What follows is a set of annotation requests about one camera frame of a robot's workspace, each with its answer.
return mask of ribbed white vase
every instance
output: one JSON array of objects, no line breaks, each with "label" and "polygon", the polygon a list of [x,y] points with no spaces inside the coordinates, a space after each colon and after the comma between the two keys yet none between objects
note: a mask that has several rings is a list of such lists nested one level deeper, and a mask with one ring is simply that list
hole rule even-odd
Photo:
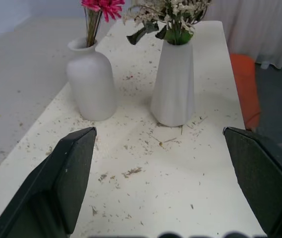
[{"label": "ribbed white vase", "polygon": [[86,38],[68,47],[77,57],[67,65],[67,76],[80,113],[87,120],[105,120],[116,111],[116,96],[110,61],[95,50],[97,42],[85,47]]},{"label": "ribbed white vase", "polygon": [[186,124],[194,113],[194,71],[191,41],[175,46],[164,41],[151,111],[166,126]]}]

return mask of pink flower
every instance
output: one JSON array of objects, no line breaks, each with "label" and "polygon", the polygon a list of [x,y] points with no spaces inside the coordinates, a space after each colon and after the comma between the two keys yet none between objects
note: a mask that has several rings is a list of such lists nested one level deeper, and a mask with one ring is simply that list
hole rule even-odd
[{"label": "pink flower", "polygon": [[122,11],[122,7],[119,6],[124,4],[124,0],[82,0],[81,5],[93,11],[102,11],[106,22],[109,22],[109,15],[113,20],[115,16],[121,18],[121,15],[118,13]]},{"label": "pink flower", "polygon": [[122,11],[122,7],[119,5],[124,4],[124,0],[100,0],[99,3],[106,22],[109,22],[108,14],[113,20],[115,20],[115,16],[121,18],[121,15],[118,12]]},{"label": "pink flower", "polygon": [[101,9],[98,0],[82,0],[81,5],[93,11],[99,11]]}]

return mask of white table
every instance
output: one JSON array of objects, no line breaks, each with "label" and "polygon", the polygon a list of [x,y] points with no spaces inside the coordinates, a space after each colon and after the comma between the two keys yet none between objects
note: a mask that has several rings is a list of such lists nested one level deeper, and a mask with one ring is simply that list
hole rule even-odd
[{"label": "white table", "polygon": [[[264,234],[239,188],[222,135],[224,126],[244,124],[221,22],[195,26],[196,113],[182,133],[160,126],[149,112],[162,41],[151,34],[129,45],[125,36],[135,32],[133,25],[116,23],[97,47],[113,66],[115,115],[83,120],[66,84],[1,164],[0,214],[50,146],[71,131],[96,126],[88,188],[72,238],[156,237],[165,231],[183,237]],[[142,171],[122,175],[137,167]],[[99,182],[102,174],[107,177]]]}]

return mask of orange cushion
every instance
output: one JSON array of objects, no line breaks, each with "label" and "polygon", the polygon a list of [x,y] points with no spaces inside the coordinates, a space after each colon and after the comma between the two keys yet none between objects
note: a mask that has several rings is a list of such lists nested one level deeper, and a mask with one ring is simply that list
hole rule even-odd
[{"label": "orange cushion", "polygon": [[230,54],[230,59],[244,125],[246,129],[254,129],[259,125],[261,113],[255,82],[255,62],[248,56],[237,54]]}]

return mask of flower bouquet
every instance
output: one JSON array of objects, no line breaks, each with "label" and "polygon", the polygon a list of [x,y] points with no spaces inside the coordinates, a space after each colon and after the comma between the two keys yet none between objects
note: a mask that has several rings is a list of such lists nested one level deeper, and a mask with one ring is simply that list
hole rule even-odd
[{"label": "flower bouquet", "polygon": [[194,24],[203,19],[211,0],[143,0],[129,8],[124,20],[134,19],[144,27],[128,36],[135,45],[146,33],[159,31],[158,21],[165,26],[155,36],[172,45],[184,45],[193,36]]}]

